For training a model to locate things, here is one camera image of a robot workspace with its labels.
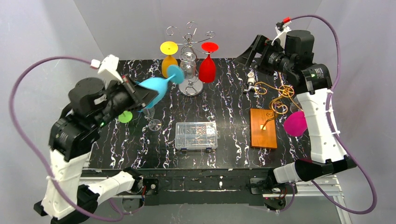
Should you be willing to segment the clear glass wine glass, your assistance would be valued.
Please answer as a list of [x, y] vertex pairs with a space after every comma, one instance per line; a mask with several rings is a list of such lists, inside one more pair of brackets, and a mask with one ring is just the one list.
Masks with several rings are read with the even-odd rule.
[[148, 128], [154, 132], [159, 131], [162, 127], [162, 123], [160, 120], [154, 118], [155, 109], [153, 107], [152, 108], [144, 108], [143, 113], [145, 116], [148, 117]]
[[295, 113], [295, 112], [298, 112], [298, 111], [302, 111], [302, 106], [301, 106], [300, 102], [298, 101], [297, 96], [293, 96], [290, 99], [290, 101], [291, 101], [291, 103], [290, 103], [289, 109], [290, 109], [290, 111], [292, 113]]

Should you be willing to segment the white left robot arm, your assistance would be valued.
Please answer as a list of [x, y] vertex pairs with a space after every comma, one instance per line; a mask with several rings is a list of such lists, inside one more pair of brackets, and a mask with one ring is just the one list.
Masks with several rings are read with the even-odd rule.
[[80, 177], [92, 145], [101, 129], [125, 111], [140, 110], [151, 103], [158, 92], [139, 86], [117, 72], [118, 57], [108, 55], [92, 61], [98, 77], [85, 78], [69, 91], [70, 103], [51, 128], [49, 178], [44, 198], [34, 205], [41, 216], [51, 216], [53, 224], [79, 224], [88, 215], [77, 211], [76, 204], [88, 213], [104, 201], [122, 193], [141, 193], [143, 176], [133, 168], [95, 184], [80, 184]]

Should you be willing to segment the green plastic wine glass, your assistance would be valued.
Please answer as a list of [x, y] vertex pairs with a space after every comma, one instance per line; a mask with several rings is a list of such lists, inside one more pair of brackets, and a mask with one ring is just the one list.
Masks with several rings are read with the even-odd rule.
[[118, 120], [120, 123], [128, 123], [132, 120], [133, 114], [130, 111], [124, 111], [122, 114], [118, 116]]

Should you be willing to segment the pink plastic wine glass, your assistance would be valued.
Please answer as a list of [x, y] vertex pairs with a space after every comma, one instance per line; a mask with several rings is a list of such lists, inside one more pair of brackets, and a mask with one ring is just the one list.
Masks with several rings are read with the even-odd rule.
[[284, 122], [284, 130], [287, 134], [298, 137], [308, 129], [303, 111], [292, 113]]

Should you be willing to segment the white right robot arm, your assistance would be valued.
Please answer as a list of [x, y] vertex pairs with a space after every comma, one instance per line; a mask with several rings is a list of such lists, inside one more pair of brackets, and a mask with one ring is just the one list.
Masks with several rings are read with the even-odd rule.
[[276, 25], [271, 40], [257, 35], [236, 61], [263, 74], [286, 76], [304, 112], [311, 142], [311, 157], [272, 168], [264, 180], [250, 188], [271, 190], [289, 182], [307, 182], [356, 167], [339, 141], [331, 105], [334, 83], [324, 64], [313, 62], [314, 36], [307, 30], [292, 30], [287, 17]]

